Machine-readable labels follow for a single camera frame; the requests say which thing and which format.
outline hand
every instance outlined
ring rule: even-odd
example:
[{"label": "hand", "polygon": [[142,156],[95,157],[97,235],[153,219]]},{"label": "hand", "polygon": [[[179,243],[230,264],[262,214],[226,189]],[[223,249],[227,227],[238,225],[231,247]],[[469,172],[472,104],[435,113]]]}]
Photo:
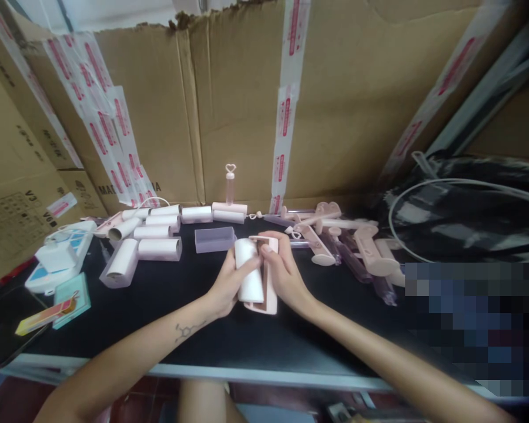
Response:
[{"label": "hand", "polygon": [[216,281],[204,296],[209,303],[210,309],[215,313],[217,318],[225,317],[229,314],[237,302],[237,292],[241,287],[241,282],[243,282],[243,279],[249,273],[259,268],[260,265],[260,257],[255,257],[247,261],[239,269],[236,269],[234,249],[231,248],[227,252]]},{"label": "hand", "polygon": [[278,254],[271,251],[267,244],[260,249],[261,255],[272,268],[272,282],[276,294],[295,312],[309,312],[317,304],[317,300],[302,280],[292,255],[290,239],[287,235],[275,231],[261,232],[259,235],[278,239]]}]

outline clear plastic box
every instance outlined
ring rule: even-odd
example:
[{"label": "clear plastic box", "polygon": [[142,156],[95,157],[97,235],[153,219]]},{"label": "clear plastic box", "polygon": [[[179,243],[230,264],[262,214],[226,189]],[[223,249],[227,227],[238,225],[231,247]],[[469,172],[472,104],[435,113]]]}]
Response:
[{"label": "clear plastic box", "polygon": [[231,226],[216,229],[196,229],[194,238],[197,254],[227,251],[237,241],[235,231]]}]

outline woman's left hand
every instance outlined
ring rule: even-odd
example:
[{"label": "woman's left hand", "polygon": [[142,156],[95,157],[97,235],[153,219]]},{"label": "woman's left hand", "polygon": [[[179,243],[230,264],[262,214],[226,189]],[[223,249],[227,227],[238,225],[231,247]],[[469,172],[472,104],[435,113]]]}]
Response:
[{"label": "woman's left hand", "polygon": [[241,282],[249,273],[259,268],[261,262],[260,257],[255,257],[236,269],[233,248],[227,252],[216,281],[204,296],[216,317],[225,317],[229,314],[237,302],[237,291],[239,291]]}]

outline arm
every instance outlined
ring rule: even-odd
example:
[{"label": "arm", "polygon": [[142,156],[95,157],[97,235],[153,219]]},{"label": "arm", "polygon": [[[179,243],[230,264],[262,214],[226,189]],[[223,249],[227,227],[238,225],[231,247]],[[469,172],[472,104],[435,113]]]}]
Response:
[{"label": "arm", "polygon": [[34,423],[81,423],[94,419],[144,374],[202,327],[229,314],[243,278],[258,259],[235,270],[233,250],[210,291],[135,331],[89,361],[47,399]]},{"label": "arm", "polygon": [[433,422],[513,422],[511,415],[430,364],[317,301],[306,288],[292,256],[289,238],[279,239],[279,253],[263,246],[274,271],[274,288],[295,312],[315,324],[392,385]]}]

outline white cylinder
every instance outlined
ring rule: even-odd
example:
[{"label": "white cylinder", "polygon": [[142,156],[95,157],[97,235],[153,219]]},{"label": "white cylinder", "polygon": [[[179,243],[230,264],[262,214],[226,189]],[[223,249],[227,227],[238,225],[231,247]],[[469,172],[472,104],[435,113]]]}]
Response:
[{"label": "white cylinder", "polygon": [[222,212],[243,213],[245,216],[247,216],[247,205],[246,204],[227,205],[227,203],[212,203],[212,209],[214,212],[216,210],[221,210]]},{"label": "white cylinder", "polygon": [[140,260],[179,261],[182,242],[180,238],[141,240],[138,253]]},{"label": "white cylinder", "polygon": [[142,220],[145,220],[147,216],[149,215],[149,211],[151,209],[131,209],[131,210],[124,210],[122,212],[122,219],[129,220],[132,217],[138,217]]},{"label": "white cylinder", "polygon": [[172,236],[172,229],[168,225],[139,226],[133,231],[133,238],[141,239],[167,239]]},{"label": "white cylinder", "polygon": [[180,230],[180,216],[178,214],[168,216],[149,216],[145,219],[146,226],[170,226],[170,230],[177,233]]},{"label": "white cylinder", "polygon": [[166,214],[180,214],[182,206],[175,204],[174,206],[159,207],[158,209],[151,209],[150,216],[163,216]]},{"label": "white cylinder", "polygon": [[133,263],[133,256],[137,253],[138,241],[127,239],[122,242],[118,253],[113,258],[112,265],[106,276],[116,278],[127,273],[129,266]]},{"label": "white cylinder", "polygon": [[108,238],[113,241],[119,241],[124,239],[127,235],[131,234],[135,228],[141,224],[141,219],[138,217],[132,217],[131,219],[124,220],[116,227],[111,228],[108,231]]},{"label": "white cylinder", "polygon": [[[257,251],[257,243],[248,238],[241,238],[235,241],[235,265],[240,268],[247,261],[253,257],[258,257],[259,252]],[[263,292],[263,279],[260,274],[260,269],[255,269],[249,273],[241,288],[237,293],[239,301],[244,303],[262,303],[265,300]]]},{"label": "white cylinder", "polygon": [[226,221],[231,223],[245,223],[245,215],[243,213],[236,213],[235,211],[213,211],[213,219],[217,221]]},{"label": "white cylinder", "polygon": [[212,208],[187,207],[182,209],[182,223],[210,223],[213,222]]}]

